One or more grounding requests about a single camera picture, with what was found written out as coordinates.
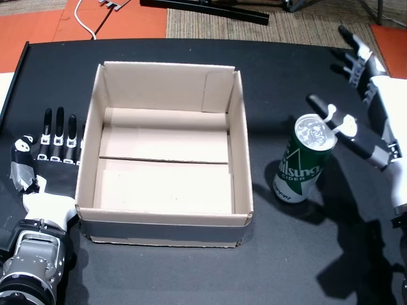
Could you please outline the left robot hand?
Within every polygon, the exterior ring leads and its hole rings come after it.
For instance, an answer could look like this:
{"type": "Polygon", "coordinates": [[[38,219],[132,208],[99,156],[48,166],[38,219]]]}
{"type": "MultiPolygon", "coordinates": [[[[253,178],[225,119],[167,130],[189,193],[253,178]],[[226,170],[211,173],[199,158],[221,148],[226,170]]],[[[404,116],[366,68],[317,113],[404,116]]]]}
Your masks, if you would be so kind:
{"type": "Polygon", "coordinates": [[[18,193],[26,219],[44,220],[63,231],[77,215],[75,194],[83,139],[77,118],[64,120],[64,108],[45,111],[40,137],[25,134],[10,148],[10,180],[18,193]]]}

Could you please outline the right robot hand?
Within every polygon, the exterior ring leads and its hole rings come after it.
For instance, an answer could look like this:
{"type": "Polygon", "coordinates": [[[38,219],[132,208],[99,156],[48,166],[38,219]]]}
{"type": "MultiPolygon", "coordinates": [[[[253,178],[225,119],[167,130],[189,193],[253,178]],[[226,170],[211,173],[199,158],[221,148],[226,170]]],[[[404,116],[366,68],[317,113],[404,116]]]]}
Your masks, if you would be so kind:
{"type": "Polygon", "coordinates": [[[390,202],[406,213],[406,80],[391,77],[364,41],[344,25],[338,32],[354,54],[334,51],[343,65],[331,69],[345,76],[367,107],[369,126],[316,94],[306,101],[350,150],[381,170],[391,185],[390,202]]]}

